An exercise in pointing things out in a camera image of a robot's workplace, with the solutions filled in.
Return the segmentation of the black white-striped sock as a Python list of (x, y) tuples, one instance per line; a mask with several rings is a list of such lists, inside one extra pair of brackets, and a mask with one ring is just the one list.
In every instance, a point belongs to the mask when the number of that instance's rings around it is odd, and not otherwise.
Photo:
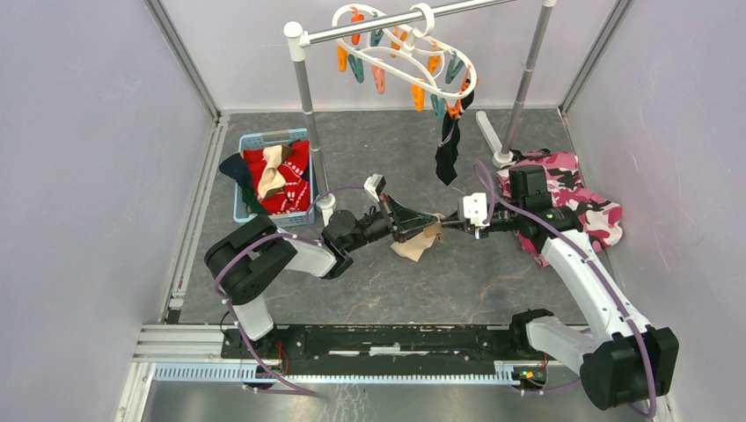
[(455, 164), (458, 158), (458, 144), (461, 133), (459, 119), (453, 119), (446, 113), (442, 120), (442, 139), (435, 153), (435, 174), (449, 186), (457, 177)]

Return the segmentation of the pink camouflage bag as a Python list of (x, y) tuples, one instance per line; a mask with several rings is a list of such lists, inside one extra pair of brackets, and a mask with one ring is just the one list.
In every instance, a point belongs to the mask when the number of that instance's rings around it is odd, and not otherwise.
[(548, 191), (555, 207), (567, 206), (578, 217), (595, 252), (606, 251), (623, 236), (621, 219), (623, 208), (584, 185), (578, 157), (569, 151), (551, 152), (548, 149), (514, 152), (515, 163), (496, 172), (501, 192), (510, 195), (508, 172), (525, 165), (540, 165), (545, 170)]

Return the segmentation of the white clip hanger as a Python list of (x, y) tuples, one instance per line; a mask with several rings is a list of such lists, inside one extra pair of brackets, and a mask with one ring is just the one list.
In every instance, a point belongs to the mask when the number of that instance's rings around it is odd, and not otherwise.
[[(342, 46), (348, 51), (348, 55), (356, 55), (362, 59), (364, 82), (370, 80), (374, 84), (371, 66), (376, 65), (384, 69), (386, 82), (397, 78), (408, 83), (410, 89), (412, 84), (422, 87), (426, 92), (425, 102), (430, 100), (431, 94), (436, 94), (444, 98), (447, 105), (452, 106), (457, 99), (475, 91), (479, 81), (474, 64), (462, 51), (433, 38), (426, 30), (417, 29), (413, 25), (395, 25), (365, 33), (354, 33), (340, 37), (335, 42), (336, 64), (337, 46)], [(439, 55), (442, 57), (435, 76), (431, 76), (427, 69), (428, 57), (433, 54), (433, 42), (438, 44)], [(464, 67), (451, 84), (446, 84), (444, 77), (452, 50), (455, 50), (463, 60)], [(460, 93), (461, 83), (466, 76), (471, 79), (471, 84)]]

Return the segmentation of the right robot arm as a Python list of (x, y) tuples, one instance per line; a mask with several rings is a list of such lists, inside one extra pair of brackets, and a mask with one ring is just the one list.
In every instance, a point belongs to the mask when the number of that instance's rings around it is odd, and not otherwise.
[(569, 207), (555, 207), (545, 170), (512, 170), (510, 198), (480, 161), (474, 171), (482, 193), (464, 196), (444, 227), (481, 238), (495, 231), (527, 237), (560, 276), (587, 322), (585, 332), (562, 323), (546, 309), (516, 314), (508, 348), (529, 359), (542, 352), (573, 371), (590, 402), (605, 411), (628, 406), (643, 418), (657, 414), (669, 394), (680, 342), (669, 327), (656, 328), (625, 296), (596, 255), (589, 234)]

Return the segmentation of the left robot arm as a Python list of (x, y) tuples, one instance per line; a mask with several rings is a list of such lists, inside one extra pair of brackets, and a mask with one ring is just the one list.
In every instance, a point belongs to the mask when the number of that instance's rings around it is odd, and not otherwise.
[(243, 347), (261, 359), (276, 347), (275, 323), (264, 292), (282, 272), (334, 279), (353, 264), (352, 251), (384, 238), (404, 243), (438, 222), (438, 215), (404, 207), (391, 196), (362, 216), (346, 209), (334, 211), (318, 239), (289, 233), (261, 215), (212, 245), (204, 264), (244, 334)]

